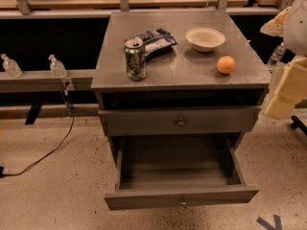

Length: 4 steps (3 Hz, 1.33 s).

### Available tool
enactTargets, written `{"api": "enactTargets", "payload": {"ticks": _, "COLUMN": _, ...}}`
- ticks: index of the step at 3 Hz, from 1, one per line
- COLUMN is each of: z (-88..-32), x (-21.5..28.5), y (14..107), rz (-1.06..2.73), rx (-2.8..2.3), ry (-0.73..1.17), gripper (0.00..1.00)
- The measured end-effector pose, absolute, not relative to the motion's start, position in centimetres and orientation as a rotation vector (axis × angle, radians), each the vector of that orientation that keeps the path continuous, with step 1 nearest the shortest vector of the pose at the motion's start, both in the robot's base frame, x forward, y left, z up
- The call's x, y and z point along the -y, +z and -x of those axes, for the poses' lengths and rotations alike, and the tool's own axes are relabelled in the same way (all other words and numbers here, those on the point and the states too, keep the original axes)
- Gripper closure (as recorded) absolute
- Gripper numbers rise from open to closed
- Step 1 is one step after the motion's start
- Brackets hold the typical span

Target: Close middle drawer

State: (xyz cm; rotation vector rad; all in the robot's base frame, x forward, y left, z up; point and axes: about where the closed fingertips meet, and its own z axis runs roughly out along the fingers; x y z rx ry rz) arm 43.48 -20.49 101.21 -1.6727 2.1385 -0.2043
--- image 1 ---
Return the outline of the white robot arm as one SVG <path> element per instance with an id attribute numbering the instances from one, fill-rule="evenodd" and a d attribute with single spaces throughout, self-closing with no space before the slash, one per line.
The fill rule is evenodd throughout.
<path id="1" fill-rule="evenodd" d="M 307 98 L 307 0 L 295 0 L 260 32 L 281 37 L 286 49 L 287 56 L 281 59 L 282 77 L 264 111 L 270 118 L 285 119 Z"/>

